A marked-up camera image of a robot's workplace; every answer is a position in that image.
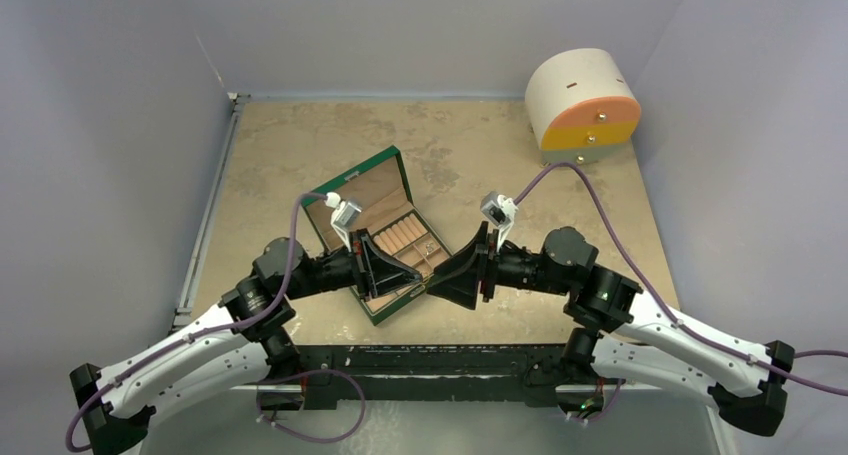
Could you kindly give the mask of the green jewelry box with lid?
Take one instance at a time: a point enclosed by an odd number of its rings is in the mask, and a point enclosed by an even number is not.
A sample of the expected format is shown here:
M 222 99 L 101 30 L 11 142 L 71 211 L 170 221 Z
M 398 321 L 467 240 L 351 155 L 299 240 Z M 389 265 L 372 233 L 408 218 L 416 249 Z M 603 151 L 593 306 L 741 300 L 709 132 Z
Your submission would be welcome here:
M 374 326 L 422 295 L 434 268 L 451 255 L 442 237 L 414 205 L 402 154 L 394 145 L 313 191 L 334 192 L 359 204 L 362 212 L 355 227 L 367 229 L 377 247 L 421 274 L 422 281 L 417 284 L 359 302 Z

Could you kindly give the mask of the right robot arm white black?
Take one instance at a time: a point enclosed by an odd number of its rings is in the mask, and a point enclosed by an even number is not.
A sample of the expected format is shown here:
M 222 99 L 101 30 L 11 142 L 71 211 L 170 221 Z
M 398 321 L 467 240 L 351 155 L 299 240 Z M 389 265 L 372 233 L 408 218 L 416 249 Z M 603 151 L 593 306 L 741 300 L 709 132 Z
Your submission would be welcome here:
M 439 264 L 427 292 L 463 308 L 489 301 L 498 287 L 568 300 L 576 322 L 561 356 L 576 382 L 625 379 L 688 395 L 750 434 L 776 434 L 788 401 L 791 346 L 748 342 L 663 308 L 626 276 L 597 263 L 598 250 L 573 227 L 551 231 L 533 253 L 481 224 L 472 240 Z

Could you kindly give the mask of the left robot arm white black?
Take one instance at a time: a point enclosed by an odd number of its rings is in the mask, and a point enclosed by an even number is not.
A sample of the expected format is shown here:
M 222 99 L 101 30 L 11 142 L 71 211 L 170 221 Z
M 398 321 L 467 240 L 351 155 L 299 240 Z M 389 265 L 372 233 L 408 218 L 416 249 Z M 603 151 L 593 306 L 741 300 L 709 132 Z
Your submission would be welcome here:
M 365 229 L 354 232 L 350 246 L 315 258 L 297 240 L 277 238 L 247 277 L 183 329 L 125 361 L 74 369 L 78 411 L 66 447 L 72 453 L 123 454 L 169 408 L 252 381 L 289 382 L 302 367 L 283 328 L 295 315 L 292 299 L 353 287 L 370 300 L 421 279 Z

